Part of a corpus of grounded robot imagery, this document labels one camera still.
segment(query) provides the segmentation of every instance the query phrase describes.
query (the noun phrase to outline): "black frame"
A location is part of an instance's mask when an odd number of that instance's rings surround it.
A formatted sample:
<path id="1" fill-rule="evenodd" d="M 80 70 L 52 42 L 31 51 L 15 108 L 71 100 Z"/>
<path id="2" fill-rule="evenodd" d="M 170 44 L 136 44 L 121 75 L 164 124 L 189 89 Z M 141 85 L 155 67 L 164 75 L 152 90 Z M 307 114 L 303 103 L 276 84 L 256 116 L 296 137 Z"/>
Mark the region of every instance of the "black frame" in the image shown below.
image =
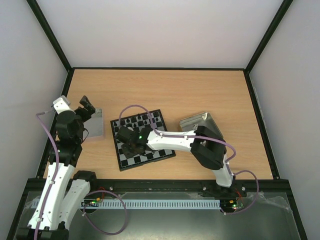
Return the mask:
<path id="1" fill-rule="evenodd" d="M 244 68 L 183 68 L 183 67 L 176 67 L 176 68 L 167 68 L 167 67 L 72 67 L 65 56 L 57 38 L 55 37 L 46 17 L 44 16 L 42 10 L 40 9 L 36 0 L 26 0 L 29 4 L 30 8 L 32 9 L 35 17 L 37 18 L 39 24 L 41 25 L 43 31 L 45 32 L 46 36 L 48 37 L 49 41 L 52 44 L 52 47 L 56 51 L 58 57 L 60 58 L 62 64 L 64 65 L 65 69 L 67 70 L 67 77 L 65 80 L 65 84 L 62 90 L 62 95 L 67 95 L 69 91 L 69 87 L 73 78 L 73 74 L 76 69 L 108 69 L 108 70 L 187 70 L 187 71 L 243 71 L 246 84 L 248 87 L 248 91 L 250 94 L 250 98 L 252 101 L 252 106 L 254 109 L 254 113 L 257 119 L 257 123 L 259 126 L 259 130 L 262 136 L 264 148 L 266 151 L 266 155 L 269 161 L 270 169 L 272 172 L 273 180 L 259 180 L 260 190 L 264 192 L 272 192 L 272 193 L 286 193 L 290 207 L 293 211 L 293 216 L 296 222 L 296 226 L 298 228 L 298 232 L 301 239 L 307 239 L 307 235 L 302 224 L 298 208 L 289 184 L 288 180 L 281 179 L 279 175 L 279 171 L 277 168 L 277 164 L 271 149 L 271 145 L 268 139 L 266 127 L 260 112 L 260 108 L 258 105 L 257 97 L 250 79 L 250 72 L 255 66 L 256 62 L 258 61 L 260 55 L 262 54 L 263 50 L 267 46 L 269 40 L 271 39 L 272 35 L 276 31 L 278 25 L 280 24 L 281 20 L 285 16 L 287 10 L 289 9 L 293 0 L 283 0 L 281 6 L 279 7 L 277 13 L 275 14 L 272 22 L 270 23 L 267 31 L 265 32 L 263 38 L 261 39 L 257 49 L 255 50 L 252 58 L 250 59 L 247 67 Z M 56 132 L 55 129 L 55 122 L 56 116 L 54 117 L 50 133 L 54 134 Z M 36 174 L 36 178 L 28 179 L 24 192 L 22 194 L 21 200 L 19 202 L 16 214 L 14 216 L 7 240 L 14 239 L 14 235 L 16 232 L 16 228 L 18 226 L 18 222 L 20 219 L 20 215 L 24 208 L 27 196 L 29 192 L 38 191 L 41 192 L 45 185 L 45 179 L 43 178 L 48 157 L 50 151 L 50 141 L 49 139 L 46 142 L 43 155 L 40 161 L 40 165 Z M 238 185 L 237 189 L 241 189 L 241 187 L 245 187 L 247 192 L 255 192 L 256 191 L 256 181 L 255 180 L 235 180 L 234 183 Z M 113 188 L 114 192 L 121 193 L 121 192 L 132 192 L 132 191 L 190 191 L 190 192 L 198 192 L 205 194 L 203 190 L 206 187 L 210 191 L 217 187 L 215 180 L 117 180 L 117 179 L 98 179 L 97 180 L 98 186 L 102 186 L 106 189 L 109 187 Z M 223 194 L 219 194 L 217 192 L 213 192 L 216 199 L 231 199 L 234 198 L 234 193 L 225 192 Z"/>

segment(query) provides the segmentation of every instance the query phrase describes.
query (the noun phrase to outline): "cable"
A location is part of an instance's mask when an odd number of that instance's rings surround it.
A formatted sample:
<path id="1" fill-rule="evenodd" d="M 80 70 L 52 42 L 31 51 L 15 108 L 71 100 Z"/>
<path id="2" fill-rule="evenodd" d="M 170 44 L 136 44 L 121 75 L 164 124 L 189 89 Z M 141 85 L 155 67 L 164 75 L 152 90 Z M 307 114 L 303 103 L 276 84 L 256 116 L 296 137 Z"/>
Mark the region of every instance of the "cable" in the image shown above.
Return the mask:
<path id="1" fill-rule="evenodd" d="M 149 120 L 150 120 L 150 125 L 151 125 L 152 129 L 154 130 L 154 132 L 155 132 L 158 136 L 162 136 L 162 137 L 166 137 L 166 138 L 182 138 L 182 139 L 185 138 L 184 135 L 183 135 L 183 136 L 182 136 L 182 135 L 169 135 L 169 134 L 162 134 L 162 135 L 161 135 L 161 132 L 156 129 L 156 125 L 155 125 L 155 123 L 152 121 L 152 117 L 151 117 L 150 112 L 149 112 L 144 106 L 141 106 L 141 105 L 138 105 L 138 104 L 129 105 L 129 106 L 125 107 L 125 108 L 120 112 L 120 115 L 119 115 L 119 125 L 120 125 L 120 126 L 121 126 L 121 116 L 122 116 L 122 114 L 124 113 L 124 111 L 127 110 L 127 109 L 130 109 L 130 108 L 133 108 L 133 107 L 141 108 L 141 109 L 143 109 L 143 110 L 147 113 L 148 118 L 149 118 Z M 207 136 L 186 135 L 186 137 L 187 137 L 187 138 L 190 138 L 190 139 L 192 138 L 192 139 L 202 139 L 202 140 L 206 140 L 206 141 L 212 141 L 212 142 L 216 142 L 216 143 L 219 143 L 219 144 L 222 144 L 222 145 L 225 145 L 225 146 L 228 146 L 229 148 L 231 148 L 231 150 L 233 151 L 233 154 L 232 154 L 229 158 L 227 158 L 227 159 L 225 160 L 225 163 L 226 163 L 226 168 L 227 168 L 229 174 L 232 175 L 232 172 L 231 172 L 231 170 L 230 170 L 230 167 L 229 167 L 229 163 L 228 163 L 228 162 L 229 162 L 231 159 L 233 159 L 233 158 L 236 156 L 236 154 L 237 154 L 236 149 L 235 149 L 232 145 L 230 145 L 229 143 L 226 143 L 225 141 L 221 141 L 221 140 L 218 140 L 218 139 L 215 139 L 215 138 L 211 138 L 211 137 L 207 137 Z"/>
<path id="2" fill-rule="evenodd" d="M 120 202 L 121 202 L 122 205 L 123 205 L 124 215 L 125 215 L 123 226 L 122 226 L 121 229 L 120 229 L 119 231 L 117 231 L 117 232 L 106 232 L 106 231 L 103 231 L 103 230 L 99 229 L 99 228 L 90 220 L 90 218 L 87 216 L 86 207 L 87 207 L 88 205 L 85 205 L 85 206 L 83 207 L 83 210 L 82 210 L 83 214 L 82 214 L 82 216 L 87 219 L 87 221 L 90 223 L 90 225 L 91 225 L 95 230 L 97 230 L 98 232 L 100 232 L 100 233 L 102 233 L 102 234 L 105 234 L 105 235 L 108 235 L 108 236 L 113 236 L 113 235 L 117 235 L 117 234 L 122 233 L 122 232 L 125 230 L 125 228 L 127 227 L 127 225 L 128 225 L 128 220 L 129 220 L 129 219 L 128 219 L 128 211 L 127 211 L 125 202 L 124 202 L 124 201 L 121 199 L 121 197 L 119 197 L 117 194 L 115 194 L 115 193 L 113 193 L 113 192 L 111 192 L 111 191 L 107 191 L 107 190 L 92 191 L 92 192 L 89 192 L 89 193 L 86 195 L 86 197 L 87 197 L 87 196 L 90 196 L 90 195 L 92 195 L 92 194 L 97 194 L 97 193 L 111 194 L 112 196 L 114 196 L 114 197 L 116 197 L 117 199 L 120 200 Z"/>
<path id="3" fill-rule="evenodd" d="M 236 214 L 239 214 L 239 213 L 243 213 L 243 212 L 247 211 L 249 208 L 251 208 L 251 207 L 255 204 L 255 202 L 257 201 L 257 199 L 258 199 L 258 196 L 259 196 L 259 181 L 258 181 L 257 176 L 256 176 L 252 171 L 249 171 L 249 170 L 238 171 L 238 172 L 235 173 L 234 175 L 236 176 L 236 175 L 239 175 L 239 174 L 242 174 L 242 173 L 250 173 L 250 174 L 254 177 L 255 182 L 256 182 L 256 195 L 255 195 L 253 201 L 252 201 L 246 208 L 244 208 L 244 209 L 242 209 L 242 210 L 240 210 L 240 211 L 225 212 L 225 211 L 221 208 L 220 210 L 221 210 L 221 212 L 223 212 L 224 215 L 229 215 L 229 216 L 231 216 L 231 215 L 236 215 Z"/>
<path id="4" fill-rule="evenodd" d="M 55 170 L 54 170 L 54 173 L 52 175 L 52 181 L 54 182 L 55 179 L 56 179 L 56 176 L 58 174 L 58 170 L 59 170 L 59 154 L 58 154 L 58 148 L 57 148 L 57 145 L 55 143 L 55 140 L 54 138 L 51 136 L 49 130 L 47 129 L 45 123 L 40 119 L 40 115 L 44 115 L 44 114 L 47 114 L 49 112 L 51 112 L 52 110 L 50 111 L 43 111 L 43 112 L 39 112 L 35 115 L 35 117 L 40 121 L 40 124 L 41 126 L 43 127 L 45 133 L 48 135 L 48 138 L 52 144 L 52 147 L 54 149 L 54 153 L 55 153 L 55 161 L 56 161 L 56 165 L 55 165 Z M 40 211 L 39 211 L 39 218 L 41 219 L 43 214 L 44 214 L 44 209 L 45 209 L 45 206 L 46 206 L 46 202 L 48 200 L 48 196 L 49 196 L 49 193 L 50 193 L 50 190 L 52 188 L 52 184 L 49 184 L 48 186 L 48 189 L 46 190 L 45 192 L 45 195 L 44 195 L 44 198 L 43 198 L 43 201 L 42 201 L 42 205 L 41 205 L 41 208 L 40 208 Z M 38 221 L 35 225 L 35 229 L 34 229 L 34 236 L 33 236 L 33 240 L 37 240 L 38 238 L 38 232 L 39 232 L 39 227 L 40 227 L 40 221 Z"/>

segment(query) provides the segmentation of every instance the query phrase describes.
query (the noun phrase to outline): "white ruler strip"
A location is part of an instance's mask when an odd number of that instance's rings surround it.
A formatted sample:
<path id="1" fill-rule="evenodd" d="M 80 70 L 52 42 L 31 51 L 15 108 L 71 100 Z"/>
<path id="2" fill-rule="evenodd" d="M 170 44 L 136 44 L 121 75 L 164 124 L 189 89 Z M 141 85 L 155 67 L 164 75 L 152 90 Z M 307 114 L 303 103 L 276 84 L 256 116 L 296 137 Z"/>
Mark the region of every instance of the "white ruler strip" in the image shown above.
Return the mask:
<path id="1" fill-rule="evenodd" d="M 123 200 L 127 209 L 220 209 L 219 200 Z M 37 208 L 39 199 L 33 200 L 32 209 Z M 118 199 L 104 199 L 101 203 L 87 206 L 87 209 L 123 209 Z"/>

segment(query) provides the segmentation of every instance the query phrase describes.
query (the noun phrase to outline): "wooden tabletop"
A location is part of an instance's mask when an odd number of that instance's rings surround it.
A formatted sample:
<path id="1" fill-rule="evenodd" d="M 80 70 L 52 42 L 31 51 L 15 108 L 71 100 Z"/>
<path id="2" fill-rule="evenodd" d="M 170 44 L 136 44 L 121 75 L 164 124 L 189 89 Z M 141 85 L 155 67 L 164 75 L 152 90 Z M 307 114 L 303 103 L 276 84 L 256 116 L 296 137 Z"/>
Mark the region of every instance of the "wooden tabletop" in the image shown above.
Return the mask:
<path id="1" fill-rule="evenodd" d="M 77 69 L 67 95 L 73 109 L 83 95 L 103 109 L 105 138 L 83 143 L 77 170 L 94 171 L 100 179 L 215 179 L 211 170 L 182 151 L 176 151 L 176 157 L 119 171 L 110 121 L 128 105 L 139 104 L 149 111 L 161 109 L 168 131 L 180 131 L 180 120 L 209 112 L 226 142 L 237 150 L 231 170 L 251 170 L 258 179 L 272 179 L 242 71 Z M 141 112 L 131 108 L 123 117 Z M 237 177 L 252 178 L 246 173 Z"/>

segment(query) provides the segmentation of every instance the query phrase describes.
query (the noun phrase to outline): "black corner post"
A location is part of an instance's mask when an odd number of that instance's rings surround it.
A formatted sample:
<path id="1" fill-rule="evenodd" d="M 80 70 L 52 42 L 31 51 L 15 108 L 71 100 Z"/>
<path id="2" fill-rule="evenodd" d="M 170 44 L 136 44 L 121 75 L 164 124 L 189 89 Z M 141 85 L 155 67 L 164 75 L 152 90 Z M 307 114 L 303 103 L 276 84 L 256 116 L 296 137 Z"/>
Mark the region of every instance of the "black corner post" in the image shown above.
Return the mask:
<path id="1" fill-rule="evenodd" d="M 52 31 L 51 27 L 49 26 L 49 23 L 48 23 L 45 15 L 41 11 L 41 8 L 40 8 L 39 4 L 37 3 L 36 0 L 26 0 L 26 1 L 29 4 L 31 10 L 33 11 L 33 13 L 34 13 L 36 19 L 38 20 L 39 24 L 41 25 L 44 33 L 48 37 L 50 43 L 52 44 L 56 54 L 60 58 L 63 66 L 65 67 L 65 70 L 67 72 L 69 72 L 71 70 L 71 65 L 70 65 L 70 63 L 69 63 L 64 51 L 62 50 L 62 48 L 61 48 L 56 36 L 54 35 L 54 32 Z"/>
<path id="2" fill-rule="evenodd" d="M 272 22 L 270 23 L 268 29 L 266 30 L 263 38 L 261 39 L 258 47 L 256 48 L 254 54 L 252 55 L 248 65 L 245 68 L 246 73 L 250 73 L 251 70 L 254 68 L 256 62 L 258 61 L 260 55 L 264 51 L 265 47 L 267 46 L 269 40 L 271 39 L 272 35 L 276 31 L 279 23 L 281 22 L 282 18 L 285 16 L 287 10 L 289 9 L 291 3 L 294 0 L 283 0 L 281 6 L 279 7 L 278 11 L 276 12 Z"/>

